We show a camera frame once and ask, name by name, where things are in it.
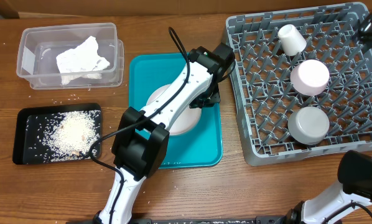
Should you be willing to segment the small pink bowl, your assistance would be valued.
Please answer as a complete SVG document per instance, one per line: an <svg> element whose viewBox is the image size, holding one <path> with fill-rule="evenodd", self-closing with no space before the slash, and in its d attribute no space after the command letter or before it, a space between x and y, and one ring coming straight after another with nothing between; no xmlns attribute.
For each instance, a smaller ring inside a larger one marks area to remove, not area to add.
<svg viewBox="0 0 372 224"><path fill-rule="evenodd" d="M294 89L307 96L322 93L330 79L327 66L318 60L306 60L296 66L290 75Z"/></svg>

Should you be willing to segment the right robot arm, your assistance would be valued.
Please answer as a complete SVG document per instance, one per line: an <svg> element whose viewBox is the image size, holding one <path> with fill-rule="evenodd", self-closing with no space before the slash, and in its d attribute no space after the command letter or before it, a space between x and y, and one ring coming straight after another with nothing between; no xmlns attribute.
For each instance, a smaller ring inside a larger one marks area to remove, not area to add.
<svg viewBox="0 0 372 224"><path fill-rule="evenodd" d="M372 219L372 156L350 150L338 166L338 180L317 197L301 201L276 223L340 223L361 208Z"/></svg>

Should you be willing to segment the large white plate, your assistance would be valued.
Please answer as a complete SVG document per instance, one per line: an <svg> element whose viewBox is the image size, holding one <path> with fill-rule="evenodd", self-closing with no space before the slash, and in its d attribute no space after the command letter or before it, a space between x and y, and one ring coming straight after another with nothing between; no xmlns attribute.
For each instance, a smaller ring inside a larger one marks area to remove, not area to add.
<svg viewBox="0 0 372 224"><path fill-rule="evenodd" d="M170 85L164 85L155 90L147 101L147 105L152 103L158 98ZM179 136L192 130L199 122L202 115L200 108L186 107L186 109L180 114L175 120L172 127L169 130L171 136Z"/></svg>

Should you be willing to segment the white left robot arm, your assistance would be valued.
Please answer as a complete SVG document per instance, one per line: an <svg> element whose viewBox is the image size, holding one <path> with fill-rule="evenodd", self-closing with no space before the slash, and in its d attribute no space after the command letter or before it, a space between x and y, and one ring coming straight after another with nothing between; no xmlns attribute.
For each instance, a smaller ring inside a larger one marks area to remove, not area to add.
<svg viewBox="0 0 372 224"><path fill-rule="evenodd" d="M214 51L198 47L186 51L172 27L170 37L185 60L179 76L152 103L141 110L129 107L118 130L91 145L113 137L113 165L100 162L115 172L114 183L104 209L93 223L129 223L142 183L162 164L169 143L170 129L186 108L212 107L220 102L218 84L235 68L233 49L220 43Z"/></svg>

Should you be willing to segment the white napkin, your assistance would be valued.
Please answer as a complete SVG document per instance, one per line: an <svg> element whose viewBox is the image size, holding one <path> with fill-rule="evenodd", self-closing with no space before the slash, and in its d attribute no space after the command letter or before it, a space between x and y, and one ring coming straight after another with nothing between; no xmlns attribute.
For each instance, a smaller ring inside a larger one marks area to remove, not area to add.
<svg viewBox="0 0 372 224"><path fill-rule="evenodd" d="M93 36L89 36L75 49L57 55L56 62L60 73L95 72L110 66L106 58L98 55L98 43Z"/></svg>

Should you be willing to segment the cream cup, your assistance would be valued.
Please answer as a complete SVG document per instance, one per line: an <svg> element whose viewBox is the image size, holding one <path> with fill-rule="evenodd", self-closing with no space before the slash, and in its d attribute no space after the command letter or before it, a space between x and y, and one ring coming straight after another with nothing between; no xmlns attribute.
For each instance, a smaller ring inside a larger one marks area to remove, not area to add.
<svg viewBox="0 0 372 224"><path fill-rule="evenodd" d="M304 51L307 46L305 38L292 24L282 26L277 35L287 56L295 56Z"/></svg>

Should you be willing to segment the grey bowl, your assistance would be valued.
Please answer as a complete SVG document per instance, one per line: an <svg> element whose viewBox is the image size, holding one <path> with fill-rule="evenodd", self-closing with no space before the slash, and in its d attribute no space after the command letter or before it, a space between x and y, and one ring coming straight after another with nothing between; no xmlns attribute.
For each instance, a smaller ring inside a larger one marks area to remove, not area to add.
<svg viewBox="0 0 372 224"><path fill-rule="evenodd" d="M307 106L290 115L287 127L297 142L314 145L325 138L330 122L321 109Z"/></svg>

